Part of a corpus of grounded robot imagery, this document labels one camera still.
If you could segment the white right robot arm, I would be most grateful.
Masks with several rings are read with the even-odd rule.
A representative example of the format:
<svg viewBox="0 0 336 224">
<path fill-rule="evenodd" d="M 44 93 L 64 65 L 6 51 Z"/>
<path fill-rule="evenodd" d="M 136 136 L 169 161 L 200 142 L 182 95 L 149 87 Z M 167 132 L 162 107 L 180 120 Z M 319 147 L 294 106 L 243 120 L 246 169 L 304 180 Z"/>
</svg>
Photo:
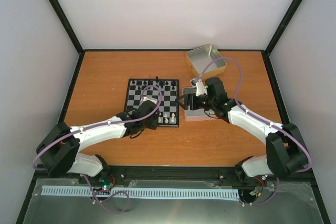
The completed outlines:
<svg viewBox="0 0 336 224">
<path fill-rule="evenodd" d="M 240 184 L 261 175 L 285 179 L 311 168 L 312 159 L 296 125 L 275 123 L 249 110 L 238 100 L 228 98 L 218 77 L 193 80 L 192 84 L 196 87 L 195 92 L 176 99 L 180 107 L 212 110 L 218 119 L 244 129 L 266 146 L 265 155 L 251 156 L 236 164 L 235 174 Z"/>
</svg>

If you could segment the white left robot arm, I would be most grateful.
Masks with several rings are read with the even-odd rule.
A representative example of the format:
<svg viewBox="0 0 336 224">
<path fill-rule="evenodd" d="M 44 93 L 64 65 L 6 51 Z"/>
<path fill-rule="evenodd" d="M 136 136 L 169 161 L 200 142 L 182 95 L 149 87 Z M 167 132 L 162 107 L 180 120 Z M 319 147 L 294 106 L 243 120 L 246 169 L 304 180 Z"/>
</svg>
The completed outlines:
<svg viewBox="0 0 336 224">
<path fill-rule="evenodd" d="M 66 173 L 85 174 L 97 183 L 108 180 L 109 170 L 101 156 L 86 155 L 81 151 L 103 141 L 137 137 L 146 128 L 155 130 L 158 124 L 158 101 L 144 97 L 140 107 L 98 123 L 69 127 L 58 123 L 36 148 L 33 161 L 36 170 L 46 170 L 49 177 L 57 178 Z"/>
</svg>

